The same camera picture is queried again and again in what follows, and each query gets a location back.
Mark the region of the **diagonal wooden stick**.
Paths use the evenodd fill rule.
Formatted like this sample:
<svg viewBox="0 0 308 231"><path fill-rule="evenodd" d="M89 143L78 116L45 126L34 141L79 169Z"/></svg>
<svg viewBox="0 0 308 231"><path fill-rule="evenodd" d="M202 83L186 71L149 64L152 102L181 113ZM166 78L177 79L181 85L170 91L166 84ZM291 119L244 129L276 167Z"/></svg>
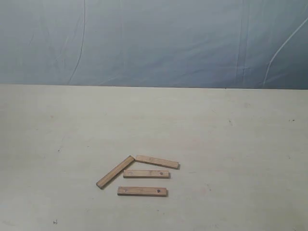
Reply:
<svg viewBox="0 0 308 231"><path fill-rule="evenodd" d="M96 186L103 190L113 179L115 179L121 172L123 172L129 165L135 161L133 156L128 156L125 160L114 167L110 172L108 172L104 177L102 177Z"/></svg>

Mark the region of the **grey-blue backdrop cloth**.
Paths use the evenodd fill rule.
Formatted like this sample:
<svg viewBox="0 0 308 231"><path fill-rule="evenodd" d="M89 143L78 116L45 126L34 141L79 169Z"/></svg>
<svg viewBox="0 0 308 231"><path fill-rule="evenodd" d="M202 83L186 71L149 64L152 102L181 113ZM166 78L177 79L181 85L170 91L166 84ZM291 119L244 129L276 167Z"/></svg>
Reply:
<svg viewBox="0 0 308 231"><path fill-rule="evenodd" d="M3 0L9 84L306 89L305 0Z"/></svg>

